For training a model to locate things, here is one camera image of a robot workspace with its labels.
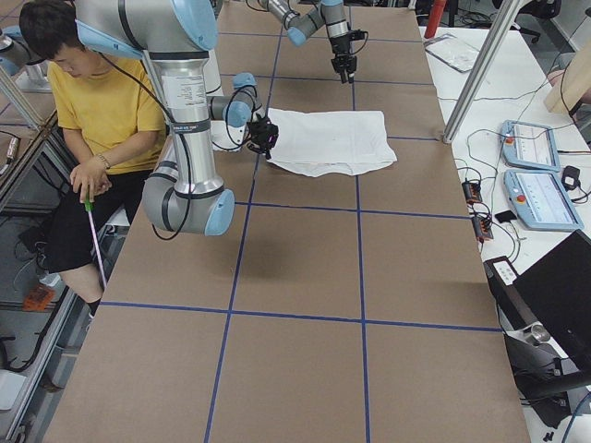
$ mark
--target bracelet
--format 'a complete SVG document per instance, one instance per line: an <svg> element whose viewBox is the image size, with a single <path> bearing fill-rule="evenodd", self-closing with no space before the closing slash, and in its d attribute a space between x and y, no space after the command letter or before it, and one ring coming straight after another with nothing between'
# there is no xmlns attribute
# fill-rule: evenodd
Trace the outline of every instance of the bracelet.
<svg viewBox="0 0 591 443"><path fill-rule="evenodd" d="M95 157L101 159L101 161L104 163L104 169L111 169L111 163L109 163L109 161L104 158L104 155L96 154Z"/></svg>

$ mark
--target black sock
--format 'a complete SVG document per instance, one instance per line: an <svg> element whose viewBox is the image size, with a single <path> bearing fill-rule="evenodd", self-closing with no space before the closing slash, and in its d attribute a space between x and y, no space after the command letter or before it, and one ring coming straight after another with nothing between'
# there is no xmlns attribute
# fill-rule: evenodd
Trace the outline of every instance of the black sock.
<svg viewBox="0 0 591 443"><path fill-rule="evenodd" d="M87 305L90 308L90 315L94 317L94 315L96 314L96 310L99 308L99 305L101 304L101 299L99 298L96 302L92 302L92 303L87 303Z"/></svg>

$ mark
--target sleeve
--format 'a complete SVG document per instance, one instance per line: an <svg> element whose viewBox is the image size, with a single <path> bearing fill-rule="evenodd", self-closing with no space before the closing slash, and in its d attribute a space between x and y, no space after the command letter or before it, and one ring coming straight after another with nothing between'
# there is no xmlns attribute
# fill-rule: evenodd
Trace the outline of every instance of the sleeve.
<svg viewBox="0 0 591 443"><path fill-rule="evenodd" d="M150 79L142 69L139 76L141 82L153 92ZM164 116L160 105L146 92L139 88L139 107L138 107L138 131L161 131L164 130Z"/></svg>
<svg viewBox="0 0 591 443"><path fill-rule="evenodd" d="M60 68L51 62L47 69L47 79L52 87L55 100L57 124L64 129L80 129L76 121L72 102L67 97L63 82L60 81L60 72L58 69Z"/></svg>

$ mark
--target yellow t-shirt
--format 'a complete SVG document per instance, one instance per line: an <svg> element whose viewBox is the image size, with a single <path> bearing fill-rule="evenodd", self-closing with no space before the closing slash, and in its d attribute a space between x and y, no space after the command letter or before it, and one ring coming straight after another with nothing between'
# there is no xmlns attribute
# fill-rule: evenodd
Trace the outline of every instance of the yellow t-shirt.
<svg viewBox="0 0 591 443"><path fill-rule="evenodd" d="M153 90L138 60L120 58L116 64ZM108 173L153 169L165 139L163 112L138 83L114 68L92 78L73 78L55 63L49 64L47 77L54 93L57 124L81 130L94 154L108 151L138 131L161 131L152 150L114 165Z"/></svg>

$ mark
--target black monitor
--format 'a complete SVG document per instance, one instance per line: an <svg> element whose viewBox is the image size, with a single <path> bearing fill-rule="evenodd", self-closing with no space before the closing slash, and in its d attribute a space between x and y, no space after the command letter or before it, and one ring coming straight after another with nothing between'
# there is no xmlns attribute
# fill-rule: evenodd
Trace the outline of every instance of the black monitor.
<svg viewBox="0 0 591 443"><path fill-rule="evenodd" d="M513 283L580 370L591 370L591 240L574 231Z"/></svg>

